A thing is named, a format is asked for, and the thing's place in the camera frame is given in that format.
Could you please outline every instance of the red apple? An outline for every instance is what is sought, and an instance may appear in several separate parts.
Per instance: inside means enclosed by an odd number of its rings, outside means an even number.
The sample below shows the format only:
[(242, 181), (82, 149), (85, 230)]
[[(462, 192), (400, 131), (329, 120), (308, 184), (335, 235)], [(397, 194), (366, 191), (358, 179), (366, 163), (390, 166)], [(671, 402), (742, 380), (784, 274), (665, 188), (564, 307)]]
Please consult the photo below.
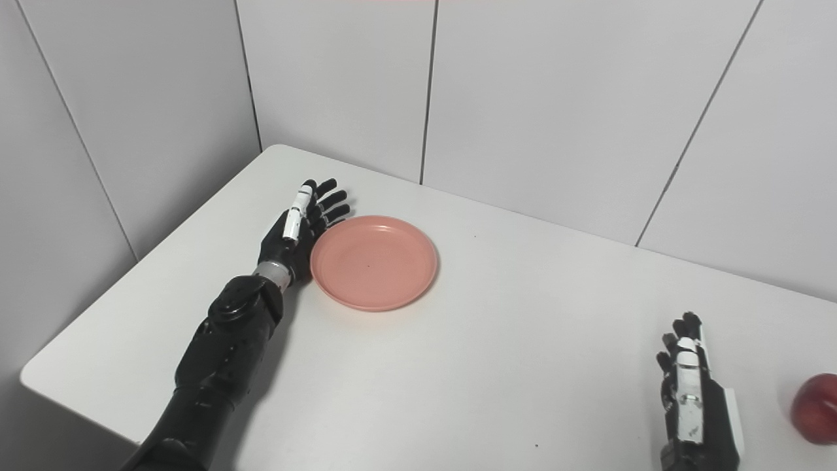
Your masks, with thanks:
[(790, 410), (793, 426), (811, 443), (837, 445), (837, 375), (816, 375), (799, 388)]

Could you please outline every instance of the black robotic arm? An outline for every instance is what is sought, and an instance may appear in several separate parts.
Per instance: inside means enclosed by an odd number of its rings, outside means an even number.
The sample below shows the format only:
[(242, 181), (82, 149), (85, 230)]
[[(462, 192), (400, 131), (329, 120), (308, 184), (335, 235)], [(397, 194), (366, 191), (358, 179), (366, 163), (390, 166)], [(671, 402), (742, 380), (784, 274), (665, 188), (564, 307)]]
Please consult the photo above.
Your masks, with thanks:
[(175, 390), (148, 438), (121, 471), (207, 471), (235, 407), (249, 392), (268, 341), (282, 320), (282, 294), (310, 275), (311, 249), (349, 212), (346, 192), (306, 181), (262, 240), (252, 275), (223, 288), (175, 373)]

